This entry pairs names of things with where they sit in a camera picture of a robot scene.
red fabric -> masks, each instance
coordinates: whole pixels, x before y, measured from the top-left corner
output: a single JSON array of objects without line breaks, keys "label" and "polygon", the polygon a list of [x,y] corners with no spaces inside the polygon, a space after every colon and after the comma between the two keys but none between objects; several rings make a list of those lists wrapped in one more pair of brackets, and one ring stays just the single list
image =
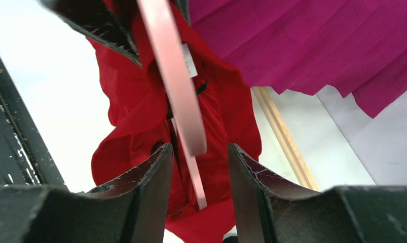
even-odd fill
[{"label": "red fabric", "polygon": [[[111,0],[106,1],[111,7]],[[239,70],[218,58],[189,27],[177,7],[171,6],[180,37],[189,45],[198,71],[193,78],[195,86],[209,78],[206,90],[198,96],[208,151],[196,158],[209,207],[198,211],[179,145],[179,168],[174,162],[166,227],[185,242],[222,242],[223,235],[235,224],[227,145],[239,144],[255,160],[262,149],[250,87]],[[116,127],[93,155],[92,172],[97,185],[143,162],[158,140],[170,143],[166,94],[139,14],[133,19],[131,30],[143,68],[90,40],[96,50],[100,83],[110,100],[109,120]]]}]

pleated fabric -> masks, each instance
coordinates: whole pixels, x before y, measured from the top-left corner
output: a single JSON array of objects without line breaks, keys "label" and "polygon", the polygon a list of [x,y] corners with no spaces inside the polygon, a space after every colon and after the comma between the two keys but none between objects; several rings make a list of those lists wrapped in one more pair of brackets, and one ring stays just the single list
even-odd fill
[{"label": "pleated fabric", "polygon": [[407,90],[407,0],[191,0],[192,27],[250,86],[353,94],[370,117]]}]

white backdrop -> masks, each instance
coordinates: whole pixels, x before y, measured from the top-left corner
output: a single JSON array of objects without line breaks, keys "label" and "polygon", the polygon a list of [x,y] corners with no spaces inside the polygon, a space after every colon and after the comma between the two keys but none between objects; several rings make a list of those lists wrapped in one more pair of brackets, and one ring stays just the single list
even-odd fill
[{"label": "white backdrop", "polygon": [[94,187],[90,159],[112,130],[94,49],[37,1],[0,1],[0,56],[67,186]]},{"label": "white backdrop", "polygon": [[407,91],[375,119],[333,87],[318,97],[378,185],[407,185]]}]

wooden strip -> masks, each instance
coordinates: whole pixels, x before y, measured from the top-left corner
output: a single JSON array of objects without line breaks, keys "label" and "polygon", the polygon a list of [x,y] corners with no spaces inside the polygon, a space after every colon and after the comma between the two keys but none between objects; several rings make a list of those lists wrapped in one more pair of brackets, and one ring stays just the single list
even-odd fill
[{"label": "wooden strip", "polygon": [[309,189],[318,191],[318,186],[315,183],[311,172],[306,166],[298,147],[296,146],[285,122],[281,117],[281,114],[278,111],[278,108],[275,105],[275,102],[269,94],[269,91],[266,87],[254,87],[252,90],[255,93],[255,96],[257,97],[258,102],[260,103],[260,106],[262,107],[276,137],[278,138],[278,141],[284,150],[284,153],[287,156],[287,159],[290,162],[300,184]]}]

hanging clothing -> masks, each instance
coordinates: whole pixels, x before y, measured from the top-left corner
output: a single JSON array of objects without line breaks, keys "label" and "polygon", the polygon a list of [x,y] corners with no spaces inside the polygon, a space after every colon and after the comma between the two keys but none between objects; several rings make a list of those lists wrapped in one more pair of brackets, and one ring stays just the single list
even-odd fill
[{"label": "hanging clothing", "polygon": [[[258,160],[262,145],[255,122],[250,87],[239,70],[218,58],[171,3],[179,35],[187,43],[198,75],[198,95],[208,149],[196,157],[208,207],[199,211],[181,144],[173,175],[166,228],[185,242],[222,242],[234,225],[227,145],[237,143]],[[168,102],[142,17],[137,12],[130,29],[139,52],[140,68],[130,59],[90,40],[96,50],[100,83],[109,97],[108,116],[115,129],[92,158],[94,181],[100,185],[147,159],[154,146],[172,143]]]},{"label": "hanging clothing", "polygon": [[192,0],[191,23],[250,86],[353,94],[370,117],[407,90],[407,0]]}]

